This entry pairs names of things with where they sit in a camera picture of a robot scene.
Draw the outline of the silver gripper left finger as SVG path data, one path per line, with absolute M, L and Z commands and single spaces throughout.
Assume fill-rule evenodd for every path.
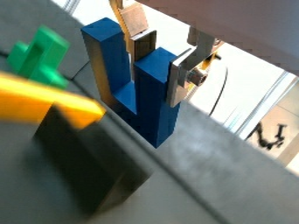
M 157 30 L 150 28 L 143 5 L 131 0 L 109 0 L 122 31 L 126 50 L 130 54 L 131 76 L 135 76 L 135 63 L 155 50 Z

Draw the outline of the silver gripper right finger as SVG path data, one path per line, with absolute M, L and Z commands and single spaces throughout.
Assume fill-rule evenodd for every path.
M 208 79 L 208 69 L 217 59 L 224 41 L 190 27 L 187 42 L 192 47 L 171 61 L 166 101 L 174 108 L 189 94 L 190 86 L 201 86 Z

